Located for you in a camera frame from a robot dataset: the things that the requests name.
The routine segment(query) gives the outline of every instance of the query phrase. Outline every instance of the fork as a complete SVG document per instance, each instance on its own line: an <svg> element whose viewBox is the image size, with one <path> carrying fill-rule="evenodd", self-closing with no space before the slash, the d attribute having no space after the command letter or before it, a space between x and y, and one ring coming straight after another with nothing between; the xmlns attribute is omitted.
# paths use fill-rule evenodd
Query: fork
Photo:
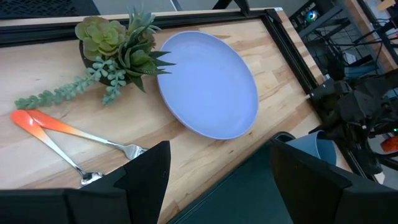
<svg viewBox="0 0 398 224"><path fill-rule="evenodd" d="M137 156L141 155L142 153L146 152L146 150L148 150L147 148L138 146L136 144L130 144L127 146L123 146L116 142L112 142L112 141L100 138L98 136L86 133L86 132L81 131L77 128L74 128L68 124L65 124L64 122L59 121L45 113L42 113L38 110L27 110L27 113L34 119L34 121L36 121L43 128L51 129L54 131L60 131L63 133L72 134L75 136L79 136L82 138L87 138L87 139L90 139L93 141L107 144L116 149L122 150L125 153L126 157L130 160L135 159Z"/></svg>
<svg viewBox="0 0 398 224"><path fill-rule="evenodd" d="M44 132L42 127L40 127L37 122L33 120L33 118L24 110L16 110L11 113L11 119L18 126L25 129L28 133L35 136L37 139L41 140L44 144L46 144L49 148L51 148L54 152L56 152L62 159L67 161L80 175L81 181L80 184L82 186L86 186L93 181L98 180L103 177L104 174L101 172L86 172L80 166L75 164Z"/></svg>

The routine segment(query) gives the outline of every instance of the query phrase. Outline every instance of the plate rim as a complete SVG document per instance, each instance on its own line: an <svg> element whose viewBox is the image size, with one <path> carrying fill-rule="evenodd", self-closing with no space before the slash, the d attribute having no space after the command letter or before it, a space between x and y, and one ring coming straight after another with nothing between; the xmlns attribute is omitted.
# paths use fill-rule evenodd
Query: plate rim
<svg viewBox="0 0 398 224"><path fill-rule="evenodd" d="M252 72L250 71L250 68L248 67L248 65L246 64L246 62L243 60L242 56L240 56L240 54L239 54L235 49L233 49L231 46L229 46L229 44L227 44L227 43L224 42L223 40L221 40L221 39L219 39L219 38L217 38L217 37L215 37L215 36L213 36L213 35L211 35L211 34L208 34L208 33L202 32L202 31L198 31L198 30L186 30L186 31L181 31L181 32L178 32L178 33L176 33L176 34L170 36L170 37L163 43L162 47L160 48L160 51L163 51L164 46L167 44L167 42L168 42L169 40L173 39L174 37L176 37L176 36L178 36L178 35L184 34L184 33L197 33L197 34L201 34L201 35L210 36L210 37L212 37L212 38L214 38L214 39L216 39L216 40L218 40L218 41L221 41L223 44L225 44L227 47L229 47L236 55L238 55L239 59L242 61L242 63L244 64L244 66L245 66L245 67L247 68L247 70L249 71L249 73L250 73L250 75L251 75L251 81L253 82L254 86L256 87L256 90L255 90L255 92L256 92L256 101L257 101L257 103L256 103L256 108L255 108L256 112L255 112L255 114L254 114L254 116L253 116L253 118L252 118L251 124L250 124L244 131L239 132L238 134L236 134L236 135L234 135L234 136L231 136L231 137L221 138L221 137L214 137L214 136L210 136L210 135L208 135L208 134L202 133L201 131L198 131L198 130L192 128L192 127L191 127L189 124L187 124L183 119L181 119L180 116L177 115L177 114L175 113L175 111L172 109L172 107L170 106L169 102L168 102L167 99L165 98L165 96L164 96L164 94L163 94L163 91L162 91L162 87L161 87L161 85L160 85L159 76L157 75L157 77L156 77L156 79L157 79L157 85L158 85L158 87L159 87L160 95L162 96L164 103L165 103L166 106L168 107L169 111L173 114L173 116L174 116L175 118L177 118L178 121L181 122L185 127L187 127L188 129L190 129L190 130L193 131L194 133L200 134L200 135L205 136L205 137L208 137L208 138L217 139L217 140L236 139L236 138L238 138L238 137L240 137L240 136L246 134L246 133L253 127L254 123L256 122L256 119L257 119L257 116L258 116L258 112L259 112L259 94L258 94L258 89L257 89L256 81L255 81L255 79L254 79L254 77L253 77L253 74L252 74Z"/></svg>

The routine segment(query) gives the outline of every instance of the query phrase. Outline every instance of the fork handle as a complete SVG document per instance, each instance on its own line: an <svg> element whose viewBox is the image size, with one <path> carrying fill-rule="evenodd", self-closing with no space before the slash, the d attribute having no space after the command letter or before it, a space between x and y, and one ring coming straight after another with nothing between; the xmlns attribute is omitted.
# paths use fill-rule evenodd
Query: fork handle
<svg viewBox="0 0 398 224"><path fill-rule="evenodd" d="M18 126L25 129L28 133L41 140L48 145L54 152L56 152L62 159L67 161L73 168L75 168L82 176L86 174L78 165L76 165L44 132L44 130L33 120L29 114L24 110L16 110L11 113L11 119Z"/></svg>
<svg viewBox="0 0 398 224"><path fill-rule="evenodd" d="M27 110L26 112L43 128L51 129L54 131L60 131L67 134L72 134L93 141L98 141L104 144L109 144L110 142L106 139L100 138L92 134L88 134L84 131L74 128L38 110Z"/></svg>

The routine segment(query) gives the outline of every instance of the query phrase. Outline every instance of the black metal rail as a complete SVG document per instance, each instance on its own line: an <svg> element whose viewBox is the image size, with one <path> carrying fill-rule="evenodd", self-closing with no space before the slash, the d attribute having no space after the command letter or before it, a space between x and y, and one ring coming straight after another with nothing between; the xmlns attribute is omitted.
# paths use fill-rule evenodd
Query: black metal rail
<svg viewBox="0 0 398 224"><path fill-rule="evenodd" d="M267 27L268 32L274 39L280 52L284 56L286 62L289 64L298 82L306 94L310 94L312 90L316 89L318 83L312 72L304 62L303 57L298 52L292 39L286 33L282 25L282 21L273 9L266 9L267 14L261 16L261 21Z"/></svg>

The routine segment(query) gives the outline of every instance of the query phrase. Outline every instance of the wood grain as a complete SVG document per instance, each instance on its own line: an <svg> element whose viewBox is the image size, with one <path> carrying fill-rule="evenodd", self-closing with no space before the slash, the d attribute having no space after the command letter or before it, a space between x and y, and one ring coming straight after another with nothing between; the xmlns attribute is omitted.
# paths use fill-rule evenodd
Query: wood grain
<svg viewBox="0 0 398 224"><path fill-rule="evenodd" d="M321 73L284 12L285 28L314 76ZM319 124L305 93L260 20L227 22L164 30L156 34L157 46L182 30L213 34L232 46L247 63L256 81L259 112L252 129L240 138L217 141L181 125L165 106L154 77L145 77L147 93L134 85L122 89L122 97L104 107L104 86L60 106L42 108L76 128L122 144L152 147L169 140L172 148L170 180L160 223L165 223L192 200L226 175L278 131L302 136ZM65 41L0 49L3 83L0 96L0 188L79 187L77 172L44 144L9 119L13 101L72 82L85 68L78 42ZM61 148L86 170L111 172L127 162L124 154L95 142L47 131Z"/></svg>

